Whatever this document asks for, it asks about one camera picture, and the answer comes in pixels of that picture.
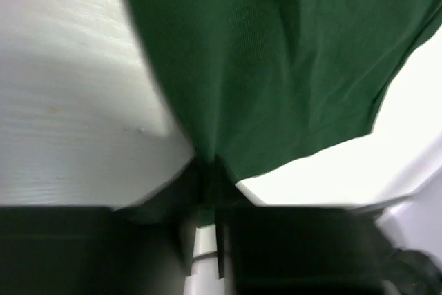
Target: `gray surface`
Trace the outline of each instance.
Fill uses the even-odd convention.
[[[408,247],[430,252],[442,260],[442,173],[396,214]]]
[[[121,0],[0,13],[0,204],[129,204],[191,157]]]

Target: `green fabric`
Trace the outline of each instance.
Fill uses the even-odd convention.
[[[389,83],[442,22],[442,0],[127,4],[197,155],[219,155],[235,180],[368,134]]]

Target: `green shirt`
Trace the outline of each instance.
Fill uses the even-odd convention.
[[[127,4],[196,155],[217,156],[232,182],[368,134],[389,83],[442,22],[442,0]]]

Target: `black object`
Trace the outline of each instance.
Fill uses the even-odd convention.
[[[378,213],[356,212],[356,217],[364,227],[364,232],[367,234],[367,237],[372,244],[379,265],[381,267],[385,266],[385,261],[396,252],[397,248],[392,240],[390,240],[383,231],[376,226],[375,222],[378,218]]]
[[[383,294],[365,227],[344,209],[218,209],[227,294]]]
[[[158,191],[120,209],[118,214],[136,224],[151,225],[176,222],[181,216],[197,211],[199,226],[211,225],[213,207],[252,206],[236,188],[237,182],[218,156],[210,164],[194,157]]]
[[[0,208],[0,294],[182,295],[176,235],[194,234],[191,224],[136,225],[104,207]]]
[[[439,295],[442,293],[440,262],[419,250],[397,249],[385,268],[385,278],[402,295]]]

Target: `white surface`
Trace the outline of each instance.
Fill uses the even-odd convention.
[[[193,256],[199,256],[208,252],[216,251],[215,225],[198,228],[195,235],[195,247]]]
[[[129,204],[191,157],[122,0],[0,13],[0,204]]]
[[[193,275],[186,279],[184,295],[225,295],[224,279],[218,279],[216,259],[194,264]]]

